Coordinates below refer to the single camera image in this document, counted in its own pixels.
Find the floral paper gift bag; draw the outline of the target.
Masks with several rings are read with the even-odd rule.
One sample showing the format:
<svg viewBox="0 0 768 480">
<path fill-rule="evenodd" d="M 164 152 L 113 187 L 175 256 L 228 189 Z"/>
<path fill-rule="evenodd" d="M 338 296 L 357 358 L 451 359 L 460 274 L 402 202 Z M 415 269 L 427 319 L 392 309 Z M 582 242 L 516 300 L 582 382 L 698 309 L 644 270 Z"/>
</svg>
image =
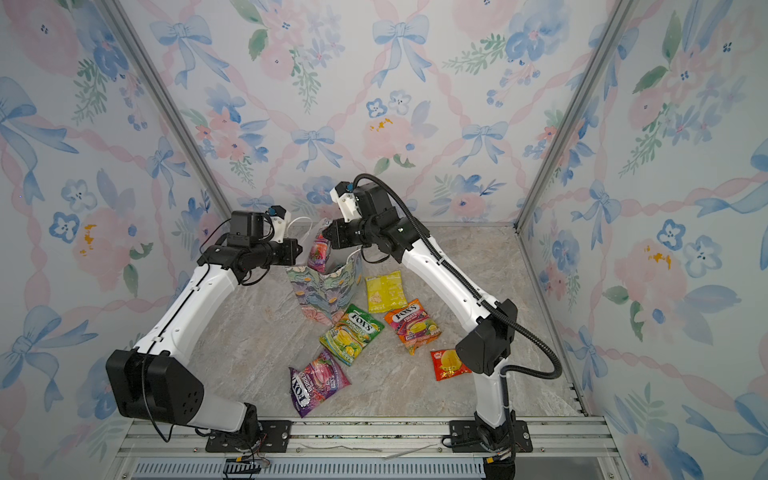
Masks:
<svg viewBox="0 0 768 480">
<path fill-rule="evenodd" d="M 322 218 L 309 224 L 300 239 L 304 252 L 296 266 L 287 267 L 286 274 L 303 314 L 314 322 L 332 326 L 346 311 L 362 283 L 363 265 L 359 248 L 334 250 L 332 265 L 326 274 L 307 267 L 313 241 L 331 223 Z"/>
</svg>

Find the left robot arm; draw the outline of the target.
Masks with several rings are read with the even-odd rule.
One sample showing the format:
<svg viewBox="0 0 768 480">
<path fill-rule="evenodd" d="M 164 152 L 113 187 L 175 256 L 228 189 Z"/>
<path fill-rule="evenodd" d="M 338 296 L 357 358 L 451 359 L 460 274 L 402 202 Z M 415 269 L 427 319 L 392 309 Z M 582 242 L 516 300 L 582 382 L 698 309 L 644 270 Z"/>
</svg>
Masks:
<svg viewBox="0 0 768 480">
<path fill-rule="evenodd" d="M 130 350 L 116 350 L 106 373 L 119 413 L 155 426 L 179 425 L 260 437 L 255 406 L 211 393 L 188 368 L 214 314 L 237 287 L 254 284 L 254 271 L 295 265 L 299 241 L 285 231 L 290 213 L 235 211 L 228 232 L 202 250 L 189 282 L 161 320 Z"/>
</svg>

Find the green Fox's lemon bag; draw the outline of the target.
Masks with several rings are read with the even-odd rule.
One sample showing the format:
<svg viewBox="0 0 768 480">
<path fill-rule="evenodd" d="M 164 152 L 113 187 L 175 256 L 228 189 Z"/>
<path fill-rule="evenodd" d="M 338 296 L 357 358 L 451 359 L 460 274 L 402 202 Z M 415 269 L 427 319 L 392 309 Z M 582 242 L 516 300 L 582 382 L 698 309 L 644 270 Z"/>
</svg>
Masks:
<svg viewBox="0 0 768 480">
<path fill-rule="evenodd" d="M 350 304 L 339 321 L 319 341 L 337 360 L 351 366 L 383 330 L 384 325 L 380 321 Z"/>
</svg>

